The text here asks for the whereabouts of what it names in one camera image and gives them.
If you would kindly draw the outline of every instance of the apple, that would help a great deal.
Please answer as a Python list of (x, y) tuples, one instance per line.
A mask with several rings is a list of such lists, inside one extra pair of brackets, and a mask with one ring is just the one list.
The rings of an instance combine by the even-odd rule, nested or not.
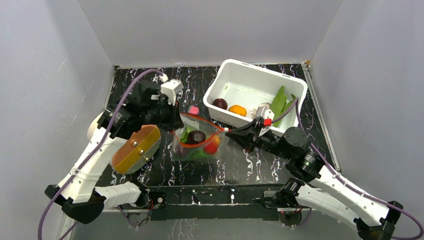
[(213, 155), (218, 151), (218, 148), (220, 146), (220, 138), (218, 136), (213, 136), (212, 140), (208, 145), (203, 147), (203, 151), (209, 155)]

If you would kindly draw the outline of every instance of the black marble table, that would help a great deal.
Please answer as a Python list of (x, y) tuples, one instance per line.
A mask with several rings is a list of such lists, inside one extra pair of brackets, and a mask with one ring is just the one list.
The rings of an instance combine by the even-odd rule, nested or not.
[[(300, 64), (265, 64), (260, 65), (260, 67), (305, 80)], [(207, 107), (203, 104), (203, 96), (214, 81), (219, 66), (159, 69), (167, 74), (170, 79), (175, 78), (182, 81), (184, 89), (182, 94), (178, 96), (178, 100), (182, 104), (184, 112), (188, 111), (189, 106), (196, 106), (200, 109), (201, 117), (221, 127), (226, 127), (223, 123), (211, 119)], [(108, 103), (119, 101), (132, 79), (144, 70), (145, 68), (117, 69)], [(157, 74), (153, 73), (147, 75), (144, 79), (155, 82), (159, 80)], [(309, 138), (332, 163), (309, 90), (302, 104), (300, 116)], [(260, 149), (246, 153), (232, 140), (228, 142), (226, 152), (220, 158), (207, 161), (176, 160), (171, 157), (172, 135), (161, 131), (161, 136), (162, 141), (159, 150), (144, 169), (132, 175), (121, 175), (108, 166), (97, 185), (105, 187), (124, 183), (129, 179), (137, 179), (149, 187), (269, 185), (284, 184), (291, 177), (285, 168), (286, 160)]]

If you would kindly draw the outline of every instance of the white plastic bin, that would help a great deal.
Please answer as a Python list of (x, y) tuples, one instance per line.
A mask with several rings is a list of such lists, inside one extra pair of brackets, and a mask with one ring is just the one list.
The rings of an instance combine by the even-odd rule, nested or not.
[[(287, 101), (292, 100), (290, 94), (293, 94), (299, 98), (301, 108), (308, 90), (308, 85), (302, 79), (227, 59), (219, 68), (215, 81), (207, 89), (203, 103), (209, 109), (212, 119), (238, 128), (253, 120), (253, 108), (257, 108), (261, 103), (272, 103), (281, 86), (285, 86)], [(247, 110), (247, 115), (241, 116), (216, 107), (212, 105), (215, 99), (225, 99), (228, 109), (233, 105), (240, 105)], [(297, 126), (298, 123), (296, 111), (293, 109), (283, 118), (278, 128), (271, 127), (271, 130), (281, 137), (286, 129)]]

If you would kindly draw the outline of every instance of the clear plastic bag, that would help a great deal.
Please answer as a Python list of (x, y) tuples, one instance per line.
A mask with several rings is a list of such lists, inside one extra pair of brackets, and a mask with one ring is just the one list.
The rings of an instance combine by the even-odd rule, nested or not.
[(173, 133), (172, 157), (175, 159), (216, 158), (227, 145), (228, 137), (221, 128), (201, 117), (181, 114), (184, 127)]

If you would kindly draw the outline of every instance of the white panel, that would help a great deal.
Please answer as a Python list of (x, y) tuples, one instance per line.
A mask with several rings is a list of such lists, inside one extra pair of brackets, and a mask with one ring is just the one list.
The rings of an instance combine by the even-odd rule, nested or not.
[[(113, 66), (76, 0), (1, 1), (0, 62), (0, 238), (36, 239), (44, 190), (87, 145)], [(54, 206), (45, 240), (62, 217)]]
[[(306, 218), (308, 211), (302, 211)], [(142, 213), (134, 221), (142, 220)], [(319, 211), (309, 221), (292, 230), (279, 221), (251, 219), (172, 219), (150, 221), (135, 231), (120, 212), (103, 212), (90, 224), (79, 224), (72, 240), (359, 240), (345, 224)]]
[[(424, 1), (345, 0), (311, 62), (343, 174), (424, 223)], [(402, 216), (395, 235), (418, 228)]]
[(121, 67), (311, 59), (342, 0), (79, 0)]

